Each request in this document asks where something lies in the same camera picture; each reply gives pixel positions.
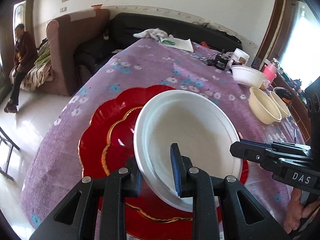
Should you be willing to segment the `person's right hand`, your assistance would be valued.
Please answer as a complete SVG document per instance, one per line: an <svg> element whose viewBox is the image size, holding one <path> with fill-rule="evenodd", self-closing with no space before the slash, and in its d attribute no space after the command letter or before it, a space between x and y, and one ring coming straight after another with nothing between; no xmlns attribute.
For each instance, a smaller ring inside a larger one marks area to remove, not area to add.
<svg viewBox="0 0 320 240"><path fill-rule="evenodd" d="M297 230L300 226L300 220L307 218L312 214L313 210L319 205L319 200L304 207L300 203L302 190L294 188L291 192L291 199L287 205L287 214L284 221L284 230L290 233L292 230Z"/></svg>

